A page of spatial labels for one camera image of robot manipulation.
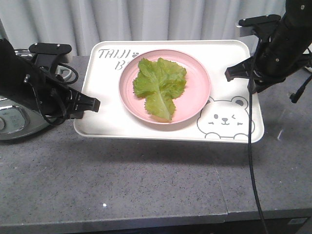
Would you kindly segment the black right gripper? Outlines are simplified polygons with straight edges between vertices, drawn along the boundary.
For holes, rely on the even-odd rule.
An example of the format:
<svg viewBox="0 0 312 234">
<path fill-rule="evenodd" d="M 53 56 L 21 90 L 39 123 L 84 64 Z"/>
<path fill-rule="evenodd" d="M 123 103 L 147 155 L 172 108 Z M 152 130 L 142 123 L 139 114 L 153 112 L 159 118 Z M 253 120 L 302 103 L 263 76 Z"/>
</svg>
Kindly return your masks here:
<svg viewBox="0 0 312 234">
<path fill-rule="evenodd" d="M 226 80 L 249 79 L 248 90 L 251 94 L 282 83 L 302 67 L 302 52 L 297 53 L 293 48 L 287 46 L 275 51 L 272 42 L 259 40 L 251 58 L 226 68 Z"/>
</svg>

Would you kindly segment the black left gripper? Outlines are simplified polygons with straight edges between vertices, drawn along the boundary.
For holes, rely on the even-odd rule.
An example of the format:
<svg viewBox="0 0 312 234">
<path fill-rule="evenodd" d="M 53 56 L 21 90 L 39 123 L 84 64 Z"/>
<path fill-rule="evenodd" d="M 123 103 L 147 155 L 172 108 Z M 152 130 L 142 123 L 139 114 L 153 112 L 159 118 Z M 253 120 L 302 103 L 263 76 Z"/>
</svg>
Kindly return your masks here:
<svg viewBox="0 0 312 234">
<path fill-rule="evenodd" d="M 68 65 L 60 70 L 69 70 L 73 80 L 63 78 L 60 73 L 52 74 L 44 68 L 27 73 L 24 83 L 29 84 L 34 93 L 35 107 L 44 119 L 81 119 L 84 111 L 98 112 L 100 101 L 69 87 L 78 79 L 78 73 Z"/>
</svg>

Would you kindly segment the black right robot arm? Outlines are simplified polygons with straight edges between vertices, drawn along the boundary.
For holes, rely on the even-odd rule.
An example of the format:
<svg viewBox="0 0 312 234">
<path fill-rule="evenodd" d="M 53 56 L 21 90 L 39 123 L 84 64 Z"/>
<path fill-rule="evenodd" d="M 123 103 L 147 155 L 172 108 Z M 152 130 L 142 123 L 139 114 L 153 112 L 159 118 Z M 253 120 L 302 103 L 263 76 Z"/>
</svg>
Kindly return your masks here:
<svg viewBox="0 0 312 234">
<path fill-rule="evenodd" d="M 241 36 L 255 35 L 258 45 L 250 58 L 225 71 L 227 81 L 246 78 L 252 83 L 252 93 L 282 83 L 305 66 L 311 66 L 312 56 L 306 50 L 312 43 L 312 2 L 288 0 L 283 16 L 272 14 L 241 19 Z"/>
</svg>

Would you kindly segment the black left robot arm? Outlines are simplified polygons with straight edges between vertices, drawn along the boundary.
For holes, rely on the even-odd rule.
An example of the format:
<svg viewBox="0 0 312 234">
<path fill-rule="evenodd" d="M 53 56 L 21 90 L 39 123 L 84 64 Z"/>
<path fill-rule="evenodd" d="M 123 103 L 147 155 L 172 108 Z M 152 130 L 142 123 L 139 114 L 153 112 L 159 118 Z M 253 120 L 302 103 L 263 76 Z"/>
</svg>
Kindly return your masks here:
<svg viewBox="0 0 312 234">
<path fill-rule="evenodd" d="M 60 124 L 84 111 L 98 112 L 100 101 L 70 87 L 56 74 L 65 66 L 63 57 L 72 51 L 68 44 L 35 43 L 31 59 L 16 55 L 7 39 L 0 41 L 0 95 L 27 107 L 50 124 Z"/>
</svg>

